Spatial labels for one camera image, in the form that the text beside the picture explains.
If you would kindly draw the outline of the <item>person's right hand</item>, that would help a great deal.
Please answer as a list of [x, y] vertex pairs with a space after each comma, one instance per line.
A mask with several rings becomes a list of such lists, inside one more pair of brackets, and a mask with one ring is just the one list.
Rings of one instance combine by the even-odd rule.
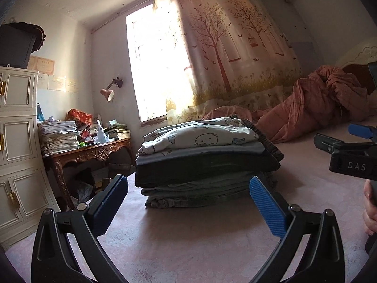
[[364, 183], [364, 211], [362, 218], [366, 234], [369, 236], [375, 234], [377, 232], [377, 208], [373, 200], [373, 188], [369, 179]]

